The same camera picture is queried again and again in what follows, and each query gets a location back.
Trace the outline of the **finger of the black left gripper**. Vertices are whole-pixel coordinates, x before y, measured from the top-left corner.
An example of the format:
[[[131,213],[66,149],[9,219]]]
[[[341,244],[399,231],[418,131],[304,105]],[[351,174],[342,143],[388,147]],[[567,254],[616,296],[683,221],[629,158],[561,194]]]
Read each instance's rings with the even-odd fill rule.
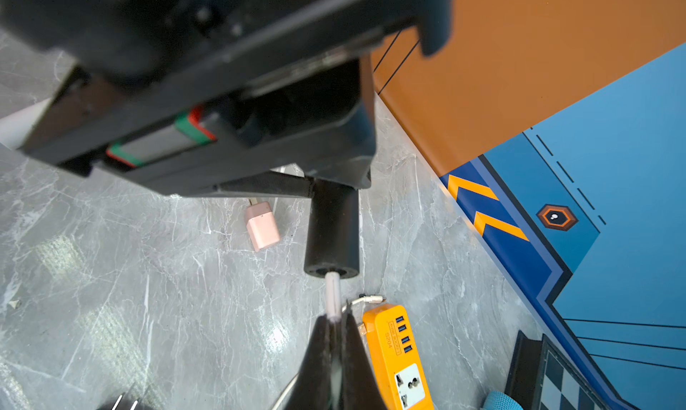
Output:
[[[264,172],[254,176],[218,184],[214,195],[226,198],[300,198],[310,199],[314,181],[282,172]]]

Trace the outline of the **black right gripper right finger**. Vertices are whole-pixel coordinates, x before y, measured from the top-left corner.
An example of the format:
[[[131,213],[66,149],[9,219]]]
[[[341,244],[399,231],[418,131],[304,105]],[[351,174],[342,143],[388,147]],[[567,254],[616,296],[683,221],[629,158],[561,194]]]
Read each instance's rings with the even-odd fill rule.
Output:
[[[351,312],[343,314],[341,334],[342,380],[339,408],[386,410],[387,406],[375,381],[355,317]]]

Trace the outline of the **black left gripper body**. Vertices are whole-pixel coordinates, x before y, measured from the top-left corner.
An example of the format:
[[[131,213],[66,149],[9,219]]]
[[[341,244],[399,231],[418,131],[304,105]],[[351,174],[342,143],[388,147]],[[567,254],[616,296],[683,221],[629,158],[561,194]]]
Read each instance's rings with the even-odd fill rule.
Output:
[[[21,145],[170,195],[294,164],[366,189],[371,52],[416,28],[430,56],[452,0],[1,0],[1,26],[76,65]]]

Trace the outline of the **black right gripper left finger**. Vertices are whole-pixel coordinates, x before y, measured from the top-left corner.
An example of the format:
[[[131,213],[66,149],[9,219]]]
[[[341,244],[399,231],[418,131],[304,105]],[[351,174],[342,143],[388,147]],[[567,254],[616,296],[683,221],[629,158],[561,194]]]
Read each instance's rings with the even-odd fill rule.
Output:
[[[332,323],[319,316],[285,409],[325,410],[332,406]]]

